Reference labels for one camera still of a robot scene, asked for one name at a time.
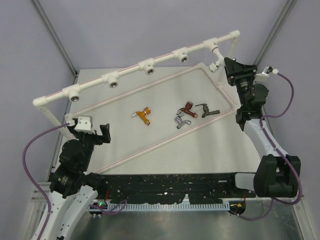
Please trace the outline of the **white chrome knob faucet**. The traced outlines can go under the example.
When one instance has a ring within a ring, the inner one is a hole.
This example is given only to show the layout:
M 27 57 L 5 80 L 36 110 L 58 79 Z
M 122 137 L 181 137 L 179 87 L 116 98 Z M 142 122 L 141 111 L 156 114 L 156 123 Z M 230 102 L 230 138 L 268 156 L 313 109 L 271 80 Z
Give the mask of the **white chrome knob faucet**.
M 225 65 L 225 61 L 218 47 L 214 48 L 211 52 L 217 57 L 217 60 L 211 63 L 208 68 L 212 73 L 215 73 Z

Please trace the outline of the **white pipe frame rack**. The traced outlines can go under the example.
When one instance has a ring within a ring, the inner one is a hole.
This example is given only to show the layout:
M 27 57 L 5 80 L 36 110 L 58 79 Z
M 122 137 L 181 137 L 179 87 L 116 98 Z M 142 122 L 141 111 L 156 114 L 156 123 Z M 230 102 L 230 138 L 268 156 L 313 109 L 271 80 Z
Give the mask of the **white pipe frame rack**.
M 236 154 L 240 149 L 228 144 L 244 140 L 235 122 L 239 101 L 227 86 L 223 67 L 211 72 L 217 60 L 212 50 L 229 41 L 232 54 L 240 32 L 182 47 L 143 60 L 124 69 L 98 69 L 95 78 L 79 80 L 50 95 L 35 98 L 33 106 L 62 133 L 63 141 L 75 137 L 50 111 L 49 104 L 68 99 L 70 110 L 64 121 L 90 116 L 92 128 L 110 125 L 111 143 L 96 146 L 87 172 L 99 174 L 226 173 L 240 169 Z M 197 118 L 177 110 L 190 101 Z M 202 106 L 220 114 L 202 118 Z M 150 108 L 147 126 L 134 112 Z M 177 129 L 175 117 L 191 125 Z

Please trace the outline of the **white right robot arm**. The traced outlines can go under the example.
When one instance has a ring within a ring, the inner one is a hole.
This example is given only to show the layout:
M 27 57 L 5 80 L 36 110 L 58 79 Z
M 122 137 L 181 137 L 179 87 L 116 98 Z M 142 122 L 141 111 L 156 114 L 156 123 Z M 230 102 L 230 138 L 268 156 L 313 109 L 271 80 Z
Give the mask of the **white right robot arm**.
M 262 107 L 269 90 L 261 83 L 256 65 L 247 65 L 229 57 L 224 58 L 227 82 L 236 87 L 240 101 L 235 119 L 241 130 L 250 138 L 261 160 L 253 177 L 253 190 L 262 198 L 300 198 L 301 160 L 289 155 L 271 135 Z

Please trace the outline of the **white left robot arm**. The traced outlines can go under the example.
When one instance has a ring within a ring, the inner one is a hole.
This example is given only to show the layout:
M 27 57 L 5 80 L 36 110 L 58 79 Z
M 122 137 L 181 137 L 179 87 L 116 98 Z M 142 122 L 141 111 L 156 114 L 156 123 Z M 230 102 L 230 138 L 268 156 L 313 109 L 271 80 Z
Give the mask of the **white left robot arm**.
M 77 131 L 74 125 L 68 130 L 75 138 L 61 148 L 60 165 L 49 178 L 49 193 L 36 186 L 47 206 L 32 236 L 34 240 L 68 239 L 92 201 L 102 199 L 108 190 L 104 176 L 86 172 L 95 146 L 111 142 L 110 125 L 100 125 L 101 134 Z

